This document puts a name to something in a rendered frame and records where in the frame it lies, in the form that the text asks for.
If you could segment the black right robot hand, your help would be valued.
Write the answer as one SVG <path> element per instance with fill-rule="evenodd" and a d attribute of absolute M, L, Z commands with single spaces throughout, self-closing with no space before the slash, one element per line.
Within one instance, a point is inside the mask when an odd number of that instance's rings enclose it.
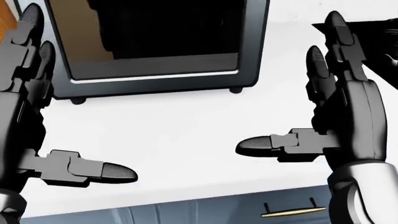
<path fill-rule="evenodd" d="M 236 146 L 237 154 L 279 162 L 325 156 L 331 169 L 386 160 L 386 112 L 379 88 L 364 74 L 359 39 L 339 12 L 330 12 L 323 27 L 327 54 L 311 46 L 306 55 L 307 95 L 316 106 L 312 127 L 245 139 Z"/>

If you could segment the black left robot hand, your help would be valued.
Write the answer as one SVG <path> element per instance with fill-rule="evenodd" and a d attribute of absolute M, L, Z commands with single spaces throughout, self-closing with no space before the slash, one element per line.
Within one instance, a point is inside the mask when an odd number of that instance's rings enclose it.
<path fill-rule="evenodd" d="M 38 152 L 46 134 L 40 111 L 52 99 L 55 47 L 42 41 L 44 14 L 36 3 L 0 42 L 0 189 L 21 192 L 30 178 L 46 184 L 85 188 L 92 182 L 136 182 L 132 169 L 86 160 L 78 152 Z"/>

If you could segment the glass toaster oven door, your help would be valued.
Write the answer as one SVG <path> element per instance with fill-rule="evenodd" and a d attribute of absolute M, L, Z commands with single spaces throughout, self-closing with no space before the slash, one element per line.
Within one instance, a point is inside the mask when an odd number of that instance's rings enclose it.
<path fill-rule="evenodd" d="M 48 0 L 74 80 L 236 70 L 245 0 Z"/>

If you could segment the dark grey toaster oven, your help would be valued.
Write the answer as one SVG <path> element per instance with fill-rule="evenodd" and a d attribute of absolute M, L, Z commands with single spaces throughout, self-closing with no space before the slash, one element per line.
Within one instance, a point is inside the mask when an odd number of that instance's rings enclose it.
<path fill-rule="evenodd" d="M 259 79 L 270 0 L 43 0 L 54 97 L 227 89 Z"/>

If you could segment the black stovetop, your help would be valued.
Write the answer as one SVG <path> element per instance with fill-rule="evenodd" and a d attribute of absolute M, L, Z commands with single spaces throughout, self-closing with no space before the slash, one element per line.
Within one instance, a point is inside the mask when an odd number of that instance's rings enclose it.
<path fill-rule="evenodd" d="M 308 51 L 308 90 L 332 93 L 334 78 L 365 82 L 363 66 L 398 90 L 398 18 L 345 22 L 331 14 L 313 26 L 325 36 L 328 53 L 323 56 L 315 46 Z"/>

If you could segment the orange wooden panel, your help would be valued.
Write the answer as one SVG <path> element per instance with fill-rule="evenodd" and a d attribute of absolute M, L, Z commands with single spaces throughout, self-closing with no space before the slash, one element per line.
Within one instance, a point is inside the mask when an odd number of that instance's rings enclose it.
<path fill-rule="evenodd" d="M 19 18 L 14 0 L 0 0 L 0 43 L 8 29 L 15 29 Z"/>

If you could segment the blue-grey cabinet drawer front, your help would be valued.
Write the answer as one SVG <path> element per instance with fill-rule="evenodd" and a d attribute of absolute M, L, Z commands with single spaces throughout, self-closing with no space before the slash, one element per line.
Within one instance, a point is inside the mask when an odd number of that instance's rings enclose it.
<path fill-rule="evenodd" d="M 309 208 L 313 205 L 327 208 L 330 197 L 327 186 L 313 186 L 23 218 L 21 224 L 330 224 L 328 210 L 292 216 L 261 217 L 266 212 Z"/>

